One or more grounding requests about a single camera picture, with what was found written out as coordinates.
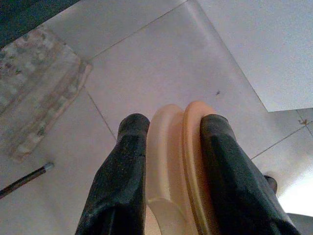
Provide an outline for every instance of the white floor tile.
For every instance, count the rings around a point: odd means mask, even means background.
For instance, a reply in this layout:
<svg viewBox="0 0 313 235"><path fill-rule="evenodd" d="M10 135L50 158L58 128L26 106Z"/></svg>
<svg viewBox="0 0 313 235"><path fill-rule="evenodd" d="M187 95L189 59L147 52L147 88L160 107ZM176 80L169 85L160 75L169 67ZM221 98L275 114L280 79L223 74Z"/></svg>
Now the white floor tile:
<svg viewBox="0 0 313 235"><path fill-rule="evenodd" d="M203 100L230 121L253 157L301 128L296 111L268 113L201 8L188 1L92 61L86 88L116 134L140 112Z"/></svg>
<svg viewBox="0 0 313 235"><path fill-rule="evenodd" d="M88 59L184 1L81 0L45 24Z"/></svg>
<svg viewBox="0 0 313 235"><path fill-rule="evenodd" d="M306 128L252 161L263 174L276 179L277 197L285 212L313 216L313 137Z"/></svg>
<svg viewBox="0 0 313 235"><path fill-rule="evenodd" d="M311 1L198 2L269 111L313 107Z"/></svg>
<svg viewBox="0 0 313 235"><path fill-rule="evenodd" d="M10 162L1 165L9 172L9 184L48 161L55 163L54 169L0 200L1 233L74 234L94 175L114 145L83 89L25 162L12 168Z"/></svg>

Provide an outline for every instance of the patterned rug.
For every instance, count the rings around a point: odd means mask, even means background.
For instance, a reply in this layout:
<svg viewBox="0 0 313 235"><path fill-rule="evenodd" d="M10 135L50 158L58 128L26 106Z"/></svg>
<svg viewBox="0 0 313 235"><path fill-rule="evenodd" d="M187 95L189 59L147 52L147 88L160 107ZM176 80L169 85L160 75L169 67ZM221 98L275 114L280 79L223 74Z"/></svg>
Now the patterned rug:
<svg viewBox="0 0 313 235"><path fill-rule="evenodd" d="M21 162L75 99L91 70L44 26L0 51L0 157Z"/></svg>

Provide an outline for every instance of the black stick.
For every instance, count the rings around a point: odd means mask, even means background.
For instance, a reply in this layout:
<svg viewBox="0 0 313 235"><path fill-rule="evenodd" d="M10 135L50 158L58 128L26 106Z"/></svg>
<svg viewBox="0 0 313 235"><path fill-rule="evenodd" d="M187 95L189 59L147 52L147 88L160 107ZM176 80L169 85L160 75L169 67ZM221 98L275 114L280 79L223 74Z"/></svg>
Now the black stick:
<svg viewBox="0 0 313 235"><path fill-rule="evenodd" d="M14 183L10 184L8 187L2 189L0 191L0 199L4 198L6 195L10 194L14 190L17 190L19 187L27 184L29 181L37 178L38 176L46 173L48 170L54 167L53 163L47 163L43 167L31 172L30 174L20 178L19 180L15 181Z"/></svg>

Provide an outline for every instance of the orange plastic object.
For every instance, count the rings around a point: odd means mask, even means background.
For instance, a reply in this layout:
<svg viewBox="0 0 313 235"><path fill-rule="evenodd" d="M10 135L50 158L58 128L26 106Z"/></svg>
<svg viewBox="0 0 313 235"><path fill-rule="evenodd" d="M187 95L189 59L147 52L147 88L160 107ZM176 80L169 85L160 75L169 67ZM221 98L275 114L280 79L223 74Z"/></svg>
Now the orange plastic object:
<svg viewBox="0 0 313 235"><path fill-rule="evenodd" d="M220 234L213 212L209 187L202 163L200 123L215 111L204 102L188 105L183 117L182 148L185 177L194 219L201 235Z"/></svg>
<svg viewBox="0 0 313 235"><path fill-rule="evenodd" d="M161 235L160 228L157 224L157 219L149 206L146 208L145 235Z"/></svg>
<svg viewBox="0 0 313 235"><path fill-rule="evenodd" d="M181 152L183 110L167 105L153 116L147 135L146 201L162 235L196 235Z"/></svg>

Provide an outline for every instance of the rod tip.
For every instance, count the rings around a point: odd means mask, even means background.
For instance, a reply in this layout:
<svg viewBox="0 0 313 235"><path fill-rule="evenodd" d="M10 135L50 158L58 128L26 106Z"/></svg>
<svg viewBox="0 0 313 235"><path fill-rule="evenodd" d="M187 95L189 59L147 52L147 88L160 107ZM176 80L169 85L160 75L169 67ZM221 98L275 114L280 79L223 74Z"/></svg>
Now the rod tip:
<svg viewBox="0 0 313 235"><path fill-rule="evenodd" d="M47 163L44 165L46 171L51 170L54 167L54 163Z"/></svg>

